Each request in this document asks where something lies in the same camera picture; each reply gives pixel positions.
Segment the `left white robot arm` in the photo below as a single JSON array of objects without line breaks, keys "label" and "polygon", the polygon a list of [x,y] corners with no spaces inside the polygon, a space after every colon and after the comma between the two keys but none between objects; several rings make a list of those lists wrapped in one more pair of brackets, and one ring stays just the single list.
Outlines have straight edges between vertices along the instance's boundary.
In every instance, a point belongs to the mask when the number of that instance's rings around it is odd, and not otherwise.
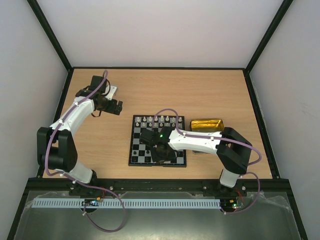
[{"label": "left white robot arm", "polygon": [[114,99],[117,87],[107,79],[108,71],[94,75],[90,85],[80,89],[67,111],[49,127],[37,131],[37,162],[50,177],[65,176],[72,181],[91,184],[97,177],[94,170],[78,159],[74,136],[88,116],[94,112],[120,115],[122,101]]}]

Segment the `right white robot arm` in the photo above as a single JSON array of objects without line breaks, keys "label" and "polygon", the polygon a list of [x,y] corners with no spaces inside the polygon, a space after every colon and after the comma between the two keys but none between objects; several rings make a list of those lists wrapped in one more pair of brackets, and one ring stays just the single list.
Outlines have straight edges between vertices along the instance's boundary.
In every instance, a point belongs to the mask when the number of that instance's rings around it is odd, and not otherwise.
[{"label": "right white robot arm", "polygon": [[160,132],[143,129],[140,143],[146,145],[155,162],[176,158],[178,151],[191,150],[218,156],[223,164],[218,191],[229,196],[236,189],[236,182],[247,173],[253,146],[233,128],[224,131],[192,132],[165,126]]}]

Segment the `gold metal tin tray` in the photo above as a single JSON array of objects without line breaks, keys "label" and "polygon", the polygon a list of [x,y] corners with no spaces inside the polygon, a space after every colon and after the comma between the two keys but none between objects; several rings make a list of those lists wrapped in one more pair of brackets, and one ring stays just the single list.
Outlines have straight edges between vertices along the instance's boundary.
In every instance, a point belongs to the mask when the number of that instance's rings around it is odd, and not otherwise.
[{"label": "gold metal tin tray", "polygon": [[189,128],[192,132],[223,132],[224,123],[222,119],[212,118],[212,119],[193,119],[190,121]]}]

